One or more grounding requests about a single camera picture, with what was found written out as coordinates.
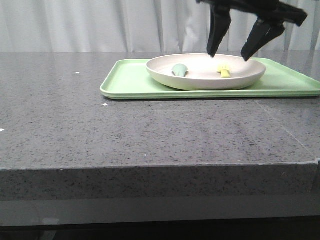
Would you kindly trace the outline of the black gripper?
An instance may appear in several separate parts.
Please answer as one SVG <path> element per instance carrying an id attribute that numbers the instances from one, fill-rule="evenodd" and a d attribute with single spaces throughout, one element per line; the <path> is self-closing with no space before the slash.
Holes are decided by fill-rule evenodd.
<path id="1" fill-rule="evenodd" d="M 240 52 L 245 61 L 281 36 L 285 31 L 284 22 L 300 27 L 308 17 L 304 10 L 279 0 L 197 0 L 196 3 L 210 4 L 210 30 L 206 50 L 212 58 L 231 25 L 231 9 L 259 17 Z"/>

